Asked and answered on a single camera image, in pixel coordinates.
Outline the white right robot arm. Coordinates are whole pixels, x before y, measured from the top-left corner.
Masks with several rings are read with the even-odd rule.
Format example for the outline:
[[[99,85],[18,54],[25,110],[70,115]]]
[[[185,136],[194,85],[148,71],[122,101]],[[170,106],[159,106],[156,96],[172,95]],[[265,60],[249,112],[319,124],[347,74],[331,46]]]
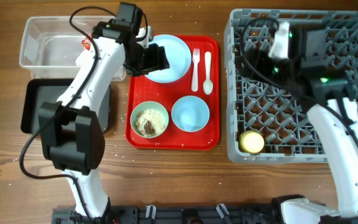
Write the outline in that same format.
[[[273,223],[358,223],[358,109],[351,81],[329,66],[323,27],[273,21],[269,51],[241,47],[244,76],[288,91],[300,103],[327,155],[338,208],[301,196],[272,200]]]

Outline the yellow plastic cup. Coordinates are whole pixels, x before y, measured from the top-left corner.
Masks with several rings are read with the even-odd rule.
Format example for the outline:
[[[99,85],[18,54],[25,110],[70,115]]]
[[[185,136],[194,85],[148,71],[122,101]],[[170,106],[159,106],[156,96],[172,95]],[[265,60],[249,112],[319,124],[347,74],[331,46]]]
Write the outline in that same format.
[[[256,131],[243,132],[238,140],[242,152],[258,154],[265,146],[264,138]]]

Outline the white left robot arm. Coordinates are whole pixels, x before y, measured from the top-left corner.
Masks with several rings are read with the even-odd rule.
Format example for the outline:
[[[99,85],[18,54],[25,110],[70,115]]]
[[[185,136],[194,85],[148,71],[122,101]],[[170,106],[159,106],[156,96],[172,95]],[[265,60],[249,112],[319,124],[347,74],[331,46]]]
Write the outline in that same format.
[[[89,48],[70,87],[39,110],[44,158],[71,182],[75,212],[86,222],[103,219],[109,197],[101,186],[99,164],[105,139],[98,113],[110,83],[132,70],[146,75],[169,67],[165,49],[152,43],[150,26],[137,22],[100,22],[85,35]]]

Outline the white napkin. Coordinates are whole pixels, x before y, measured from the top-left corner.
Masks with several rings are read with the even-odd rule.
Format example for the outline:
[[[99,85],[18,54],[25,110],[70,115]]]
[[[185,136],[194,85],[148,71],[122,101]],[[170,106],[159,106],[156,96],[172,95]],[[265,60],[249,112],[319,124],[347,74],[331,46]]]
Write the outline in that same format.
[[[82,67],[88,61],[89,53],[89,50],[83,49],[83,51],[75,60],[75,64],[77,67]]]

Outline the red snack wrapper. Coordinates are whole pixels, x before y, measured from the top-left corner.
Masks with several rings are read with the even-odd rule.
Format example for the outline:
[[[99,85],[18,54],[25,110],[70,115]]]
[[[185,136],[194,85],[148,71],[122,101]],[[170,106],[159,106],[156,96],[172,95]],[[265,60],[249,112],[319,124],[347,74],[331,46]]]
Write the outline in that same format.
[[[88,34],[88,37],[85,37],[82,41],[81,44],[84,47],[85,50],[90,50],[91,48],[91,39],[92,39],[92,33]]]

